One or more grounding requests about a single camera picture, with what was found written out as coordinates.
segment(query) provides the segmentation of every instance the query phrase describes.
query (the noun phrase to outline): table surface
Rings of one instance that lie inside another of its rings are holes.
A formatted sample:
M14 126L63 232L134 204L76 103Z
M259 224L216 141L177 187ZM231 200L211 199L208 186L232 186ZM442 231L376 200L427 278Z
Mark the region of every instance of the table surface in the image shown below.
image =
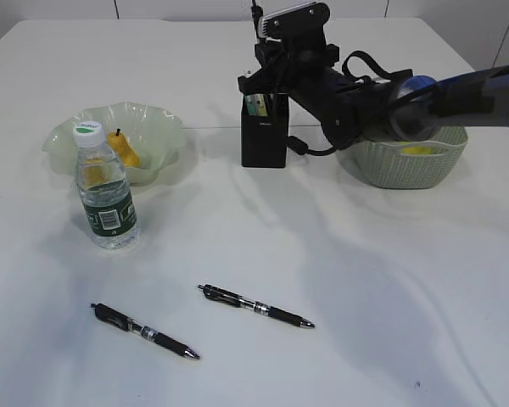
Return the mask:
M420 20L327 32L389 70L469 69ZM234 126L251 34L248 23L29 21L0 41L0 406L509 406L509 130L470 130L457 167L427 191L370 187L347 153L244 169L238 128L187 130L173 170L132 188L139 244L91 243L71 177L41 152L48 131L120 100ZM316 127L291 132L324 145ZM195 289L206 282L317 328L211 303ZM203 359L98 322L91 302Z

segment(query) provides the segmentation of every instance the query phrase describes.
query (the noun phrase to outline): pen holder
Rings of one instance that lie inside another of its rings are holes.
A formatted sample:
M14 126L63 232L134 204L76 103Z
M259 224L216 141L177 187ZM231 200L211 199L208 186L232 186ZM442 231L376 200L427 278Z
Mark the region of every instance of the pen holder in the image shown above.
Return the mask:
M243 167L285 167L288 116L288 96L286 95L275 95L267 116L250 115L243 98L241 110L241 165Z

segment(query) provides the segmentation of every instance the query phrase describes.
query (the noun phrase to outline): pen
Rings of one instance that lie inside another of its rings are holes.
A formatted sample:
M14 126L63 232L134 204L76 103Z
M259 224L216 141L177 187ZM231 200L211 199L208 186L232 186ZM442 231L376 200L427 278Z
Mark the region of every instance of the pen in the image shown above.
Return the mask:
M123 331L134 332L142 338L147 339L150 342L154 342L162 348L166 348L179 356L195 360L200 359L200 356L187 345L179 343L171 337L167 337L164 333L160 333L150 326L141 326L129 316L121 314L104 304L91 304L91 308L94 309L96 317L103 322L116 326Z
M212 301L220 301L224 304L228 304L236 308L251 309L257 314L269 316L270 318L275 318L276 320L287 322L288 324L292 324L294 326L299 326L302 328L315 327L313 322L310 322L306 318L302 318L299 315L291 314L287 311L283 311L282 309L270 307L264 303L244 298L241 295L230 293L229 291L223 290L222 288L205 284L204 286L199 285L198 289L202 290L204 292L204 296Z

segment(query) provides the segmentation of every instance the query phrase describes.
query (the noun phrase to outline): water bottle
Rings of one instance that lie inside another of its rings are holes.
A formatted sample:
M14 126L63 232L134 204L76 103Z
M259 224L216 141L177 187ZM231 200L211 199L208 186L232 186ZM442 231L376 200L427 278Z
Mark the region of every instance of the water bottle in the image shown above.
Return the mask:
M85 207L92 240L102 248L123 248L137 240L139 228L125 166L106 142L97 121L74 128L77 191Z

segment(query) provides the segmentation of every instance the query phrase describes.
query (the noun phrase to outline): yellow object in basket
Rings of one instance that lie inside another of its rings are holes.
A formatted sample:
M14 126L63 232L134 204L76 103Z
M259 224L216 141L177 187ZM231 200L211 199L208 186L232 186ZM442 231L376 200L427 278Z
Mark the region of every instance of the yellow object in basket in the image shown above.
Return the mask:
M432 147L405 147L401 149L401 152L406 155L431 155L433 154Z

